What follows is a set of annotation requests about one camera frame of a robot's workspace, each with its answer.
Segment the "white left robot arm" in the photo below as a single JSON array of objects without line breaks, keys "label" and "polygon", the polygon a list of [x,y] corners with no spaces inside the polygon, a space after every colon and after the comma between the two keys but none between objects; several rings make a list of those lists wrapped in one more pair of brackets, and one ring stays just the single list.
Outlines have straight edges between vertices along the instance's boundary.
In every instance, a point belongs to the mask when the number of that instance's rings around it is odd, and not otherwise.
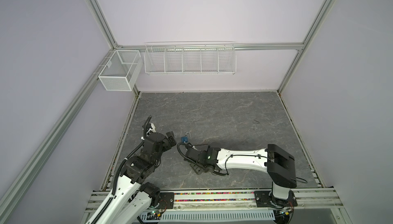
[{"label": "white left robot arm", "polygon": [[87,220],[88,224],[131,224],[149,207],[159,204],[160,188],[145,182],[159,166],[161,156],[176,145],[172,131],[145,134],[138,155],[129,155],[115,174],[112,189]]}]

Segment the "blue padlock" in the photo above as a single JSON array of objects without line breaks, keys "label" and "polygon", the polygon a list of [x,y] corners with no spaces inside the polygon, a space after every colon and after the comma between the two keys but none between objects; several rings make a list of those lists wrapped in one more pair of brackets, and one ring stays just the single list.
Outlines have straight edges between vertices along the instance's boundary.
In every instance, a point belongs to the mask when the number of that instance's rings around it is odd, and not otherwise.
[{"label": "blue padlock", "polygon": [[190,145],[189,137],[190,137],[190,132],[189,131],[185,132],[185,135],[181,137],[181,143]]}]

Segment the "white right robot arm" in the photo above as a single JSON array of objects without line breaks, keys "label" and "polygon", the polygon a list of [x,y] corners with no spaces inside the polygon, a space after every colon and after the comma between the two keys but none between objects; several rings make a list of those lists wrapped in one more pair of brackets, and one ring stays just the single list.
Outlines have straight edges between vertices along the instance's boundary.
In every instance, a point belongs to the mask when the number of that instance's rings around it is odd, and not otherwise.
[{"label": "white right robot arm", "polygon": [[258,193],[256,202],[262,207],[276,210],[298,206],[292,191],[297,187],[295,158],[278,145],[266,149],[235,151],[208,146],[198,150],[190,143],[179,143],[177,150],[196,174],[212,173],[228,176],[230,169],[255,170],[267,173],[272,189],[265,195]]}]

